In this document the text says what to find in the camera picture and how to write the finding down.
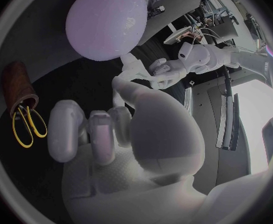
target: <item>scissor handle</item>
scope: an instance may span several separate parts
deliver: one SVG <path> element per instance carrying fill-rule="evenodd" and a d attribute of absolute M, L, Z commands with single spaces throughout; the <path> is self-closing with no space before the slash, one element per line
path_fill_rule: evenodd
<path fill-rule="evenodd" d="M 40 134 L 40 133 L 38 132 L 38 130 L 37 130 L 37 128 L 36 128 L 36 126 L 35 126 L 35 124 L 34 124 L 34 122 L 33 122 L 33 120 L 32 120 L 32 116 L 30 115 L 30 109 L 29 109 L 29 107 L 27 106 L 27 107 L 26 107 L 27 118 L 28 118 L 29 124 L 32 126 L 32 128 L 33 128 L 33 130 L 34 130 L 34 133 L 35 133 L 39 138 L 44 138 L 44 137 L 46 137 L 46 136 L 47 136 L 47 127 L 46 127 L 46 124 L 45 124 L 44 120 L 42 119 L 41 115 L 39 115 L 39 113 L 38 113 L 36 110 L 31 109 L 31 111 L 33 111 L 36 115 L 38 115 L 38 117 L 40 118 L 40 120 L 43 122 L 44 127 L 45 127 L 45 130 L 46 130 L 46 131 L 45 131 L 45 134 Z"/>
<path fill-rule="evenodd" d="M 28 124 L 27 124 L 27 122 L 26 122 L 26 120 L 25 120 L 25 118 L 24 118 L 24 115 L 23 115 L 23 113 L 22 113 L 22 111 L 21 111 L 21 109 L 18 107 L 18 110 L 19 110 L 19 112 L 20 112 L 20 115 L 22 116 L 22 119 L 24 120 L 24 122 L 25 122 L 25 125 L 26 125 L 26 127 L 27 127 L 27 130 L 28 130 L 28 132 L 29 132 L 29 134 L 30 134 L 30 136 L 31 136 L 31 138 L 32 138 L 32 142 L 29 144 L 29 145 L 25 145 L 23 142 L 21 142 L 21 140 L 19 139 L 19 137 L 18 137 L 18 135 L 17 135 L 17 133 L 16 133 L 16 130 L 15 130 L 15 117 L 16 117 L 16 112 L 14 112 L 14 114 L 13 114 L 13 119 L 12 119 L 12 129 L 13 129 L 13 133 L 14 133 L 14 136 L 15 136 L 15 138 L 16 138 L 16 140 L 20 143 L 20 145 L 22 146 L 22 147 L 24 147 L 24 148 L 30 148 L 32 145 L 33 145 L 33 143 L 34 143 L 34 138 L 33 138 L 33 135 L 32 135 L 32 132 L 30 131 L 30 128 L 29 128 L 29 126 L 28 126 Z"/>

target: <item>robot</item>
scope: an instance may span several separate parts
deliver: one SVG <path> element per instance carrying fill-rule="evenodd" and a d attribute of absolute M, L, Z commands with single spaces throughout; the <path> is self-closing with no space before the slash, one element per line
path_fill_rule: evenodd
<path fill-rule="evenodd" d="M 150 66 L 153 76 L 131 53 L 121 60 L 123 72 L 112 81 L 113 108 L 93 111 L 86 119 L 76 102 L 59 101 L 50 114 L 48 150 L 65 163 L 62 194 L 70 216 L 76 224 L 204 223 L 216 206 L 213 197 L 225 203 L 226 194 L 239 184 L 216 187 L 210 197 L 192 187 L 205 158 L 203 135 L 184 106 L 160 90 L 189 72 L 202 74 L 223 65 L 267 76 L 267 58 L 231 47 L 184 43 L 178 60 L 159 59 Z M 150 81 L 153 89 L 134 79 Z M 133 116 L 125 104 L 135 109 Z M 242 183 L 250 185 L 239 190 L 234 204 L 260 178 L 244 177 Z M 223 213 L 234 208 L 225 206 Z M 220 218 L 212 211 L 209 215 Z"/>

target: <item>scissors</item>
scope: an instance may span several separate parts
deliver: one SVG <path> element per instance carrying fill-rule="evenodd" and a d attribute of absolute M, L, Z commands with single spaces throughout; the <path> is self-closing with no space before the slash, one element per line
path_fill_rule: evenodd
<path fill-rule="evenodd" d="M 24 147 L 24 148 L 30 148 L 30 147 L 33 145 L 33 143 L 34 143 L 34 138 L 33 138 L 32 132 L 31 132 L 29 126 L 28 126 L 28 123 L 27 123 L 27 121 L 26 121 L 26 119 L 25 119 L 25 117 L 24 117 L 24 114 L 23 114 L 22 110 L 26 112 L 28 122 L 29 122 L 30 126 L 32 127 L 34 133 L 35 133 L 39 138 L 45 138 L 45 137 L 47 136 L 47 127 L 46 127 L 46 124 L 45 124 L 44 120 L 42 119 L 41 115 L 40 115 L 36 110 L 30 109 L 28 106 L 27 106 L 26 109 L 25 109 L 22 105 L 18 105 L 18 111 L 17 111 L 17 112 L 16 112 L 16 111 L 14 112 L 13 119 L 12 119 L 12 129 L 13 129 L 13 133 L 14 133 L 14 135 L 15 135 L 16 140 L 19 142 L 19 144 L 20 144 L 22 147 Z M 40 134 L 39 131 L 37 130 L 37 128 L 36 128 L 36 126 L 35 126 L 35 124 L 34 124 L 34 122 L 33 122 L 33 120 L 32 120 L 31 112 L 34 112 L 34 113 L 40 118 L 40 120 L 43 122 L 44 127 L 45 127 L 45 130 L 46 130 L 46 131 L 45 131 L 45 134 Z M 30 137 L 31 137 L 31 140 L 32 140 L 31 143 L 30 143 L 29 145 L 24 144 L 24 143 L 20 140 L 20 138 L 18 137 L 18 135 L 17 135 L 17 132 L 16 132 L 16 130 L 15 130 L 15 119 L 16 119 L 16 114 L 19 114 L 19 115 L 20 115 L 20 119 L 22 119 L 23 122 L 24 122 L 24 124 L 26 125 L 26 129 L 27 129 L 27 131 L 28 131 L 28 133 L 29 133 L 29 135 L 30 135 Z"/>

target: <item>balloon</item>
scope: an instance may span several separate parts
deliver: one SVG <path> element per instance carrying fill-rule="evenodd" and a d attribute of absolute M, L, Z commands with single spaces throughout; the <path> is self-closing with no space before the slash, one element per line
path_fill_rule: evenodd
<path fill-rule="evenodd" d="M 146 22 L 145 0 L 76 0 L 67 16 L 66 34 L 80 55 L 106 61 L 129 53 Z"/>

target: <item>white balloon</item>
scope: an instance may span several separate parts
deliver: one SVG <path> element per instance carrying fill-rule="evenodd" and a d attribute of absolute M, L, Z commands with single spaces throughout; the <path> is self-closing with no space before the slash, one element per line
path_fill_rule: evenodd
<path fill-rule="evenodd" d="M 106 61 L 129 53 L 146 22 L 145 0 L 76 0 L 67 16 L 66 34 L 80 55 Z"/>

